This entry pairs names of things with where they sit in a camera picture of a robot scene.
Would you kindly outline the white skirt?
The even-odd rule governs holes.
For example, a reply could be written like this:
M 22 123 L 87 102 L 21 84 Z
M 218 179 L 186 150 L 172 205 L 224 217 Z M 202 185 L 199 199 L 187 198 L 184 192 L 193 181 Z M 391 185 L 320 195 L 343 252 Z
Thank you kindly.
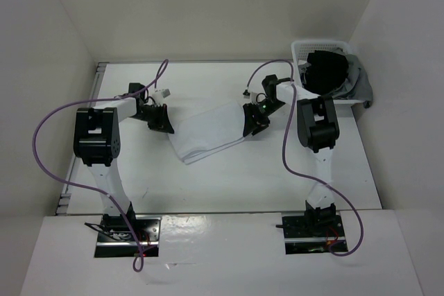
M 193 164 L 244 141 L 244 110 L 236 101 L 179 122 L 169 135 L 179 160 Z

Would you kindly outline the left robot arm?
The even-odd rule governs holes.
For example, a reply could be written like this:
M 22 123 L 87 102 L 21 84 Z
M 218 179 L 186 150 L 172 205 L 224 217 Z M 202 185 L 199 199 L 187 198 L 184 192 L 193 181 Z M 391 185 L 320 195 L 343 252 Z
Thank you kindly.
M 74 154 L 93 175 L 103 203 L 101 223 L 88 226 L 114 241 L 131 240 L 139 225 L 117 164 L 121 151 L 119 124 L 133 118 L 145 122 L 150 130 L 173 134 L 164 103 L 170 95 L 168 89 L 156 88 L 150 96 L 142 84 L 132 82 L 128 93 L 117 100 L 77 110 Z

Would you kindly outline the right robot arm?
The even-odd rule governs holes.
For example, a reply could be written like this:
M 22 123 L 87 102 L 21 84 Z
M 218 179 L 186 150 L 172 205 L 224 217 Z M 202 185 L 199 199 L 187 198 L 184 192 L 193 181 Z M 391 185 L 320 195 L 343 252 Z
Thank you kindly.
M 295 116 L 298 140 L 302 147 L 310 150 L 316 158 L 318 173 L 312 176 L 291 171 L 298 177 L 314 182 L 305 200 L 302 221 L 295 227 L 302 234 L 320 236 L 336 222 L 334 191 L 328 184 L 332 176 L 333 148 L 340 134 L 334 102 L 330 97 L 316 95 L 295 85 L 290 78 L 278 78 L 274 74 L 263 79 L 262 87 L 264 98 L 260 101 L 257 101 L 257 95 L 248 89 L 244 92 L 244 96 L 249 97 L 250 101 L 242 106 L 243 136 L 254 136 L 267 129 L 272 113 L 284 105 L 291 107 L 282 145 L 284 167 L 290 169 L 286 160 L 286 147 L 290 125 Z

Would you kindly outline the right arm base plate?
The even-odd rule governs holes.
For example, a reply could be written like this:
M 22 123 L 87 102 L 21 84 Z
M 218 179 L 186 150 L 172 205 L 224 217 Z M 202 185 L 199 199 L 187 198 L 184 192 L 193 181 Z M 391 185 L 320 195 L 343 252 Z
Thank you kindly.
M 315 227 L 309 226 L 303 214 L 282 215 L 275 227 L 283 233 L 286 255 L 329 253 L 330 250 L 343 254 L 348 251 L 339 214 L 332 222 Z

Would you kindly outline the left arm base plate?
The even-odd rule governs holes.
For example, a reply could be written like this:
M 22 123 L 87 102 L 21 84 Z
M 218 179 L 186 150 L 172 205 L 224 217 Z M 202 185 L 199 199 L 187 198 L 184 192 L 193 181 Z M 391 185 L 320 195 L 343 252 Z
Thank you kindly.
M 139 252 L 137 241 L 142 247 L 144 257 L 158 256 L 161 218 L 136 216 L 129 221 L 135 236 L 122 217 L 103 215 L 100 223 L 84 223 L 97 233 L 95 258 L 135 257 Z

